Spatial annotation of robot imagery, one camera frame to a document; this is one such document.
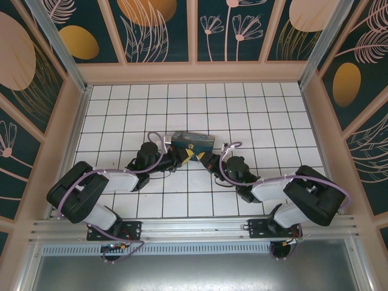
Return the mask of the starry night tin box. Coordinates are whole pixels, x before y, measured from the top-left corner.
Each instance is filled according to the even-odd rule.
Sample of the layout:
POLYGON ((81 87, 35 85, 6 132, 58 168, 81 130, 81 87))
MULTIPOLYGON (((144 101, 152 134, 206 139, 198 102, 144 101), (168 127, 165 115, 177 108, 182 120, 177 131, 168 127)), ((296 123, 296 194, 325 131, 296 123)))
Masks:
POLYGON ((212 152, 215 145, 215 137, 200 133, 175 132, 172 135, 172 146, 188 148, 189 144, 194 146, 193 152, 212 152))

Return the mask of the grey metal sheet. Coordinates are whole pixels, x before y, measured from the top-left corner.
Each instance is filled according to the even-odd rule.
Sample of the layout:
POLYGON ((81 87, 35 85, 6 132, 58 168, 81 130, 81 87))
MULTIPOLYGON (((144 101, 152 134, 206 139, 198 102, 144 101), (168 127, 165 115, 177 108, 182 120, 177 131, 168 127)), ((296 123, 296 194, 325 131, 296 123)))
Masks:
POLYGON ((314 260, 266 254, 43 257, 26 291, 374 291, 343 253, 314 260))

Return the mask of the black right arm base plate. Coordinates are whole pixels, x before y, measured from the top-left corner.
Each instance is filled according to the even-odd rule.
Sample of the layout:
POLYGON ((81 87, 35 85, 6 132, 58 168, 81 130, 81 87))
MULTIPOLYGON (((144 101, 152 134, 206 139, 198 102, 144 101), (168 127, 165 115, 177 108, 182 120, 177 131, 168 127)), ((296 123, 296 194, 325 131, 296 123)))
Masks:
POLYGON ((284 228, 274 220, 249 219, 248 232, 250 238, 301 238, 303 231, 299 224, 284 228))

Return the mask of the aluminium mounting rail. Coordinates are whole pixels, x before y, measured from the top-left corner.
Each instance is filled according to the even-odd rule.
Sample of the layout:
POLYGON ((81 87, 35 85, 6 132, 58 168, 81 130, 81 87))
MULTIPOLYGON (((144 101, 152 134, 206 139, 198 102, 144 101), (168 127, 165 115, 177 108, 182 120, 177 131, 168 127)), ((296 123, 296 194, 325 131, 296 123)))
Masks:
MULTIPOLYGON (((247 241, 249 234, 243 226, 249 219, 249 216, 141 219, 141 240, 148 243, 247 241)), ((304 222, 301 228, 305 240, 359 237, 355 220, 350 215, 335 216, 328 227, 304 222)), ((84 223, 51 219, 35 221, 28 241, 42 244, 86 243, 86 236, 87 225, 84 223)))

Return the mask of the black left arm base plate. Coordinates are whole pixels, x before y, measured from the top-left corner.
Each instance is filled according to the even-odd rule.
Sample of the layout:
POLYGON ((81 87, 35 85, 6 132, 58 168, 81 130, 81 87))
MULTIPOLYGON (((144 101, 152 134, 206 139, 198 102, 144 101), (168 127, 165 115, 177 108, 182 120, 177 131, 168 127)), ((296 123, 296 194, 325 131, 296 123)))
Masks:
POLYGON ((141 221, 119 221, 108 230, 88 226, 87 241, 138 241, 142 230, 141 221))

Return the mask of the aluminium frame post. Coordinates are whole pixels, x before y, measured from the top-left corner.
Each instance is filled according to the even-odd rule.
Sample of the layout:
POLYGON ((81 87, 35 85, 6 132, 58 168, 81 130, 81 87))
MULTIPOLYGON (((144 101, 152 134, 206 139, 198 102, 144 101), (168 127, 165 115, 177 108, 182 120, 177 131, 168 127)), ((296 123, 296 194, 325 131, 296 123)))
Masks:
POLYGON ((28 5, 31 13, 35 16, 48 40, 52 43, 54 51, 58 54, 77 88, 84 93, 88 89, 88 85, 79 71, 73 56, 64 44, 58 29, 47 14, 45 7, 40 0, 25 0, 25 3, 28 5))
POLYGON ((304 66, 304 69, 298 79, 299 89, 303 91, 314 75, 319 63, 323 59, 326 51, 328 51, 335 36, 338 34, 341 26, 345 22, 348 15, 351 15, 353 3, 357 0, 339 0, 330 18, 322 30, 313 50, 304 66))

